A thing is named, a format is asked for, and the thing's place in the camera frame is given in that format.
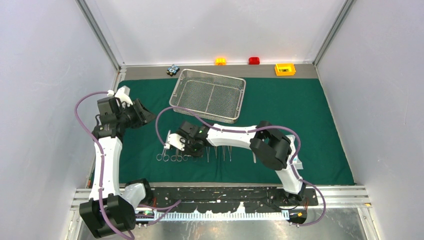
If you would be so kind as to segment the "white paper packet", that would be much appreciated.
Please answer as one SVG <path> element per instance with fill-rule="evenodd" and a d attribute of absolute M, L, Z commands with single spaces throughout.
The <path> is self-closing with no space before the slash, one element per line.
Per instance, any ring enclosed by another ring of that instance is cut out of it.
<path fill-rule="evenodd" d="M 293 134 L 289 134 L 289 135 L 287 135 L 287 137 L 289 138 L 289 140 L 290 140 L 290 149 L 291 149 L 291 154 L 289 155 L 289 158 L 288 158 L 288 161 L 291 159 L 291 157 L 294 155 L 294 153 L 296 152 L 296 143 L 295 143 L 295 140 L 296 140 L 296 137 L 293 135 Z M 303 168 L 303 163 L 302 163 L 302 161 L 299 159 L 299 156 L 298 155 L 296 155 L 295 157 L 294 157 L 294 159 L 293 159 L 293 161 L 292 161 L 292 163 L 293 163 L 293 165 L 295 166 L 295 168 L 297 169 L 297 170 L 303 170 L 304 168 Z"/>

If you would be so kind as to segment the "surgical scissors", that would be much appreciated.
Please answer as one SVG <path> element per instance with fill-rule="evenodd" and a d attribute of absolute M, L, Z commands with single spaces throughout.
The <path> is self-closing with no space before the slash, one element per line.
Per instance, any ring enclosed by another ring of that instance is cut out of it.
<path fill-rule="evenodd" d="M 156 160 L 158 162 L 163 161 L 163 162 L 167 162 L 170 160 L 170 156 L 167 154 L 167 150 L 169 150 L 171 148 L 171 145 L 165 141 L 164 147 L 162 149 L 162 153 L 159 153 L 156 155 Z"/>

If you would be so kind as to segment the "thin steel tweezers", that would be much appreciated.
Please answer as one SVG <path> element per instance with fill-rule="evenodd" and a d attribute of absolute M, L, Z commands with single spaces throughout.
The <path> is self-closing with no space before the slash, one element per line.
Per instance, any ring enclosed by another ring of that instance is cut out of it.
<path fill-rule="evenodd" d="M 232 162 L 232 146 L 228 146 L 228 152 L 229 152 L 229 161 Z"/>

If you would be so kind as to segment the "long steel forceps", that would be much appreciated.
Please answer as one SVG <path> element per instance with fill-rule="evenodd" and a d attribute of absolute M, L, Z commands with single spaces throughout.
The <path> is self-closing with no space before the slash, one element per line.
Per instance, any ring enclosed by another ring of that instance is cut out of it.
<path fill-rule="evenodd" d="M 206 148 L 206 158 L 207 158 L 208 163 L 210 162 L 210 151 L 211 151 L 211 148 L 207 147 Z"/>

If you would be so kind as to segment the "steel scissors blade pair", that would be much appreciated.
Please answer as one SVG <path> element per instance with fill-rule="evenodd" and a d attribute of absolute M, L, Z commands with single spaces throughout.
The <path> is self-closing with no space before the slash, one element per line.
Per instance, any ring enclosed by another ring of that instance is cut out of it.
<path fill-rule="evenodd" d="M 172 162 L 182 162 L 183 161 L 183 157 L 180 155 L 180 150 L 178 148 L 175 150 L 175 154 L 170 157 L 170 160 Z"/>

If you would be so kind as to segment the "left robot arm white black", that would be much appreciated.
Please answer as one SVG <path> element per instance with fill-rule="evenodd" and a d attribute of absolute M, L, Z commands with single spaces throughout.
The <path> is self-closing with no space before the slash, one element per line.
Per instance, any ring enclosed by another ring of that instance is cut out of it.
<path fill-rule="evenodd" d="M 153 193 L 145 179 L 128 184 L 120 190 L 119 165 L 126 129 L 137 129 L 156 116 L 139 99 L 128 96 L 108 96 L 98 100 L 96 126 L 89 136 L 96 152 L 95 173 L 87 202 L 79 205 L 79 214 L 96 238 L 118 235 L 126 240 L 135 238 L 138 205 L 148 207 Z"/>

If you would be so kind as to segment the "metal mesh tray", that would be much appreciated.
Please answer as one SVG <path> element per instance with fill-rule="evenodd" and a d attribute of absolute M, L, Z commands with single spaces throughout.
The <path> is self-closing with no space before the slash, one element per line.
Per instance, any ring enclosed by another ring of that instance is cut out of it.
<path fill-rule="evenodd" d="M 243 78 L 183 69 L 169 99 L 174 111 L 221 123 L 237 122 L 246 92 Z"/>

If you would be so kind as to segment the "green surgical cloth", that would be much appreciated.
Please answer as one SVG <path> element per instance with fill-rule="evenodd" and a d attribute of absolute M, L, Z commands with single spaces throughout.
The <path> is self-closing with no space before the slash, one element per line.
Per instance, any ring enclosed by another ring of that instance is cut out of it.
<path fill-rule="evenodd" d="M 176 80 L 126 80 L 132 99 L 140 99 L 146 108 L 159 115 L 138 129 L 128 129 L 123 139 L 119 161 L 119 182 L 138 179 L 158 182 L 213 182 L 279 184 L 277 174 L 258 159 L 253 162 L 250 150 L 232 148 L 232 162 L 222 149 L 190 161 L 157 161 L 163 150 L 160 140 L 168 131 L 175 132 L 184 121 L 199 121 L 169 108 Z M 315 185 L 354 185 L 355 180 L 340 142 L 338 132 L 318 79 L 247 78 L 241 113 L 236 126 L 248 127 L 268 121 L 294 130 L 300 137 L 298 158 L 303 169 L 299 174 Z"/>

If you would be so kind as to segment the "surgical forceps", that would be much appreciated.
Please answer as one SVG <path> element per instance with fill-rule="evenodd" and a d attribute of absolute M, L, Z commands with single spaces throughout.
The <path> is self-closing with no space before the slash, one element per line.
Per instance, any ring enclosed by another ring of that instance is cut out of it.
<path fill-rule="evenodd" d="M 198 157 L 192 156 L 192 155 L 188 155 L 188 154 L 184 154 L 182 156 L 182 160 L 184 162 L 197 162 L 198 161 Z"/>

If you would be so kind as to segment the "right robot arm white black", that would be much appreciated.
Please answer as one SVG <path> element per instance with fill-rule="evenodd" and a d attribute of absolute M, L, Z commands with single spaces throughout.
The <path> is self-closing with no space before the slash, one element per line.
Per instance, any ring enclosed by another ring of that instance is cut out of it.
<path fill-rule="evenodd" d="M 200 157 L 206 147 L 228 146 L 250 150 L 265 167 L 275 171 L 286 201 L 299 205 L 306 197 L 306 184 L 294 165 L 301 144 L 294 146 L 293 140 L 284 131 L 290 132 L 291 129 L 268 121 L 247 127 L 216 123 L 198 126 L 184 121 L 175 136 L 178 149 L 192 157 Z"/>

